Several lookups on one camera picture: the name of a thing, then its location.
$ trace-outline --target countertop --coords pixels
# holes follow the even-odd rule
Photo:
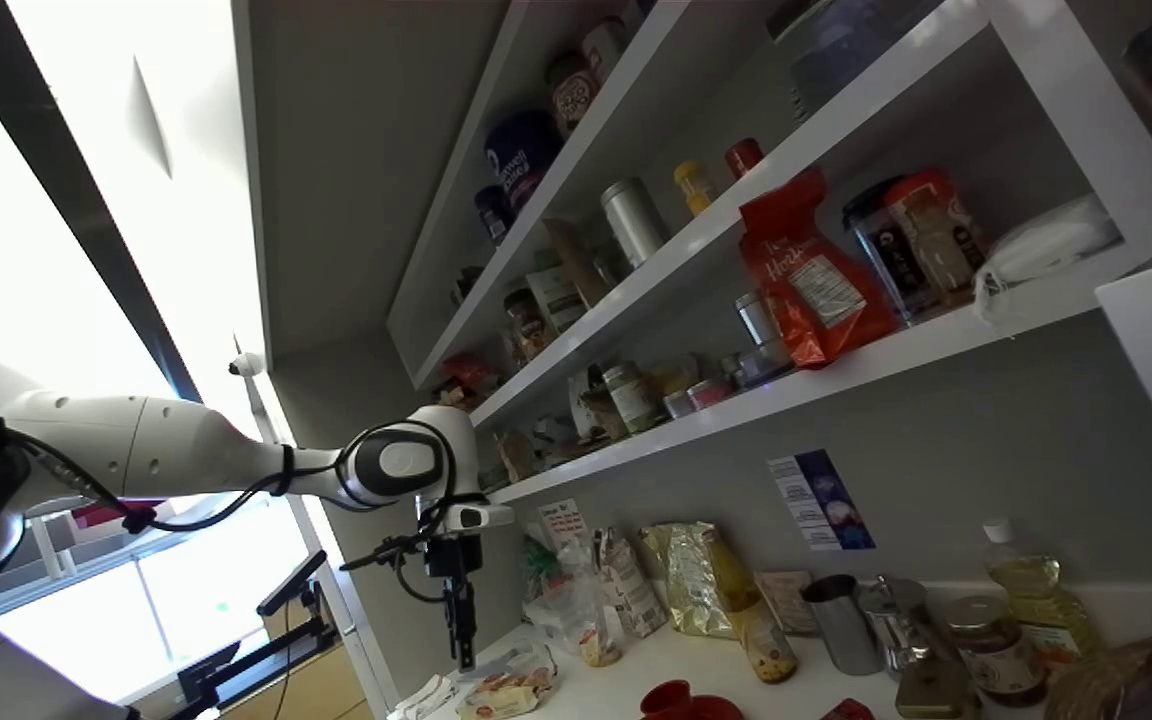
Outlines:
[[[981,590],[981,584],[932,584],[936,596]],[[1082,589],[1094,617],[1105,625],[1113,643],[1152,634],[1152,584],[1094,584]],[[523,643],[531,630],[517,627],[496,641],[484,659]],[[563,659],[560,693],[531,713],[538,720],[592,720],[592,714],[641,714],[641,695],[665,681],[687,681],[698,695],[727,695],[747,720],[820,720],[842,698],[867,705],[880,720],[895,720],[892,676],[842,676],[830,663],[820,641],[788,641],[801,655],[801,671],[784,683],[762,683],[741,643],[676,634],[672,627],[634,643],[620,663],[584,667]],[[985,705],[987,720],[1039,720],[1044,709],[995,709]],[[456,720],[456,705],[445,705],[428,720]]]

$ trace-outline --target spice jar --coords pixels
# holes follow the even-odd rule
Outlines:
[[[1050,695],[1050,667],[992,596],[967,596],[943,617],[952,643],[973,663],[975,686],[1008,709]]]
[[[712,184],[704,174],[704,165],[680,161],[672,167],[672,184],[684,190],[684,202],[687,202],[693,216],[701,216],[712,202]]]
[[[648,433],[665,420],[662,405],[654,400],[648,383],[641,379],[641,371],[634,371],[630,364],[611,364],[604,367],[604,383],[611,392],[611,405],[623,420],[623,429]]]
[[[503,316],[520,356],[523,361],[542,356],[544,345],[552,341],[552,328],[544,325],[538,297],[527,287],[509,293]]]
[[[544,83],[548,83],[552,117],[560,119],[560,130],[567,137],[590,113],[592,95],[600,92],[600,78],[584,63],[580,52],[560,52],[548,63]]]

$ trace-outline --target bottle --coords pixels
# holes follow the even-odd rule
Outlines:
[[[1013,521],[987,521],[985,535],[992,544],[985,569],[1008,590],[1003,613],[1022,625],[1039,659],[1052,671],[1063,671],[1077,659],[1096,655],[1105,648],[1100,627],[1094,613],[1062,589],[1062,554],[1016,539]]]

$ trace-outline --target can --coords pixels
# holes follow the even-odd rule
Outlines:
[[[584,63],[580,52],[560,52],[548,70],[548,98],[560,130],[567,137],[600,92],[600,76]]]
[[[489,184],[474,196],[474,202],[482,206],[482,222],[493,236],[493,245],[499,245],[512,229],[512,202],[509,202],[503,187]]]
[[[634,267],[641,267],[670,239],[670,229],[638,174],[609,184],[600,202]]]
[[[527,202],[560,146],[563,141],[548,113],[509,117],[489,130],[489,161],[512,212]]]
[[[580,40],[580,52],[584,52],[584,63],[592,68],[592,76],[604,83],[623,57],[620,14],[609,14],[598,29],[590,29]]]
[[[693,216],[701,216],[712,202],[712,184],[701,161],[680,161],[672,167],[672,184],[684,190]]]
[[[732,174],[753,173],[762,161],[764,161],[764,146],[762,146],[762,141],[753,141],[753,137],[741,137],[741,141],[727,146],[727,167],[732,167]]]

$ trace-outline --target canister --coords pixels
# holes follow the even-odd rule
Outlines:
[[[600,83],[611,76],[623,52],[623,25],[620,14],[600,18],[580,40],[584,63],[600,76]]]
[[[604,187],[600,202],[634,267],[641,267],[670,239],[670,229],[638,174]]]
[[[563,141],[548,113],[520,113],[489,130],[489,161],[509,196],[509,206],[523,206]]]

